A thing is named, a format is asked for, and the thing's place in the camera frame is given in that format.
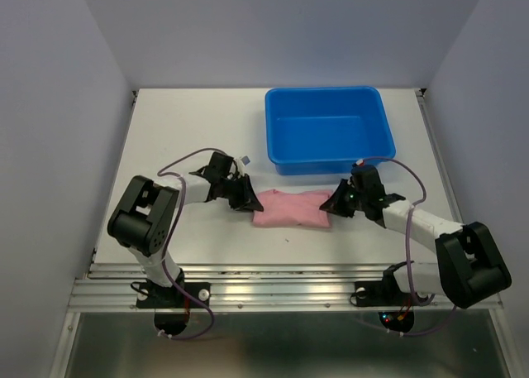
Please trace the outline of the blue plastic bin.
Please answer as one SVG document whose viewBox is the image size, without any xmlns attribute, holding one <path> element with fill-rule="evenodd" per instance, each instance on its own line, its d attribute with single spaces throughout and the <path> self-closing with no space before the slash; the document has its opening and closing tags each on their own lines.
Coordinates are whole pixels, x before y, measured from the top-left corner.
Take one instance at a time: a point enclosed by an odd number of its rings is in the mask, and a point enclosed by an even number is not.
<svg viewBox="0 0 529 378">
<path fill-rule="evenodd" d="M 359 159 L 396 156 L 373 87 L 276 88 L 264 108 L 267 153 L 280 175 L 343 174 Z"/>
</svg>

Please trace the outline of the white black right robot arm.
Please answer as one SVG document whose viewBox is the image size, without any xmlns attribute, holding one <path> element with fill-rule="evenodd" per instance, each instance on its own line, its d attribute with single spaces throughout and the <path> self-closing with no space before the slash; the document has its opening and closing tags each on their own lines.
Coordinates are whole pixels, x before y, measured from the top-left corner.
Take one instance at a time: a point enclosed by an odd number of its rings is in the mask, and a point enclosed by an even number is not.
<svg viewBox="0 0 529 378">
<path fill-rule="evenodd" d="M 350 301 L 357 307 L 418 306 L 441 295 L 467 309 L 512 284 L 510 271 L 488 227 L 463 224 L 417 208 L 402 195 L 386 192 L 373 165 L 354 165 L 323 212 L 351 218 L 362 212 L 380 227 L 401 233 L 405 242 L 417 242 L 436 256 L 436 264 L 408 257 L 384 270 L 381 279 L 355 282 Z"/>
</svg>

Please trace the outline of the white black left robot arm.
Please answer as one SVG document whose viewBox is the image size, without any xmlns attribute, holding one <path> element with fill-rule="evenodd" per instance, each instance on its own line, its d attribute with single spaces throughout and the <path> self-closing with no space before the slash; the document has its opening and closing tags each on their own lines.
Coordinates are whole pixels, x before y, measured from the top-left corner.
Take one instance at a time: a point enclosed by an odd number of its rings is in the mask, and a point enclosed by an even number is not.
<svg viewBox="0 0 529 378">
<path fill-rule="evenodd" d="M 225 199 L 235 211 L 264 210 L 245 172 L 249 158 L 209 151 L 209 162 L 186 175 L 173 172 L 173 163 L 161 169 L 158 176 L 167 179 L 166 184 L 134 176 L 111 214 L 108 235 L 145 270 L 145 282 L 132 286 L 144 300 L 156 297 L 167 307 L 183 300 L 184 272 L 170 256 L 169 243 L 185 205 Z"/>
</svg>

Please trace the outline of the pink t-shirt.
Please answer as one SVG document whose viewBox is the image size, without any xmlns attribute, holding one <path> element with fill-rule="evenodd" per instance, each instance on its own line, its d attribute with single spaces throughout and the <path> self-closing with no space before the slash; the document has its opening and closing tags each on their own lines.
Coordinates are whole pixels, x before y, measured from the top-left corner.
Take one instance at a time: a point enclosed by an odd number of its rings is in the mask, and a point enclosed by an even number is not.
<svg viewBox="0 0 529 378">
<path fill-rule="evenodd" d="M 264 208 L 255 211 L 252 224 L 256 227 L 331 227 L 328 214 L 320 209 L 332 195 L 329 189 L 291 194 L 270 189 L 257 194 Z"/>
</svg>

